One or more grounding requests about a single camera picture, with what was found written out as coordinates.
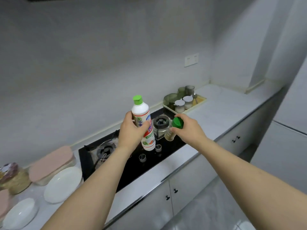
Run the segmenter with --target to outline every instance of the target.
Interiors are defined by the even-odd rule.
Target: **human hand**
[[[170,130],[177,134],[185,143],[199,151],[201,143],[204,140],[208,140],[201,126],[195,119],[191,119],[185,114],[177,114],[175,117],[180,117],[183,120],[183,128],[171,127]]]
[[[145,121],[141,127],[136,127],[132,121],[132,112],[126,113],[126,116],[120,126],[118,147],[125,149],[130,155],[141,142],[145,132],[150,125],[149,120]]]

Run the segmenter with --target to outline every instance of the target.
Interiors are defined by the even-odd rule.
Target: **wall outlet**
[[[199,53],[188,55],[185,57],[185,67],[198,63]]]

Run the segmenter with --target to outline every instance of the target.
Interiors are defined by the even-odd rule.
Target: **marble countertop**
[[[280,85],[276,85],[270,81],[266,81],[249,94],[243,94],[217,85],[205,85],[198,89],[196,93],[206,97],[207,101],[198,108],[188,112],[187,115],[198,121],[208,138],[216,140],[271,98],[280,89]],[[107,222],[134,201],[155,189],[161,184],[162,180],[197,153],[194,148],[185,145],[117,192]],[[77,164],[75,166],[81,168],[78,151],[74,151],[74,154],[77,158]],[[23,230],[40,229],[62,204],[48,204],[43,197],[44,189],[45,186],[32,184],[27,190],[17,195],[20,201],[32,197],[40,206],[37,216]]]

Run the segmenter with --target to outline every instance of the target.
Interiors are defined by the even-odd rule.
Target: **floor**
[[[257,147],[251,145],[239,157],[250,161]],[[216,177],[162,230],[254,230],[226,186]]]

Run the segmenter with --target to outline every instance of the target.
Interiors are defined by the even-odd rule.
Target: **green cap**
[[[183,120],[179,117],[175,117],[172,121],[172,126],[182,129],[183,128]]]
[[[136,95],[133,97],[134,104],[140,105],[143,103],[143,99],[141,95]]]

